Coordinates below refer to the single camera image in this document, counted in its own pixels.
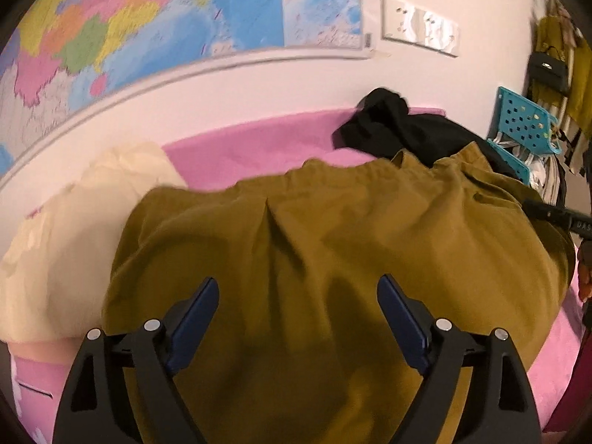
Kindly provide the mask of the person's right hand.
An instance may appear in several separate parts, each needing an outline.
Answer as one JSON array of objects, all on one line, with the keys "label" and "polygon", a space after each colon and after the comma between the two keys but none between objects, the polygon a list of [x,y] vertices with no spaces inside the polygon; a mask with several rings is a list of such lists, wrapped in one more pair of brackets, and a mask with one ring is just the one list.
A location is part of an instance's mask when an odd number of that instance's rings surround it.
[{"label": "person's right hand", "polygon": [[584,240],[578,253],[578,296],[582,303],[587,303],[592,295],[592,242]]}]

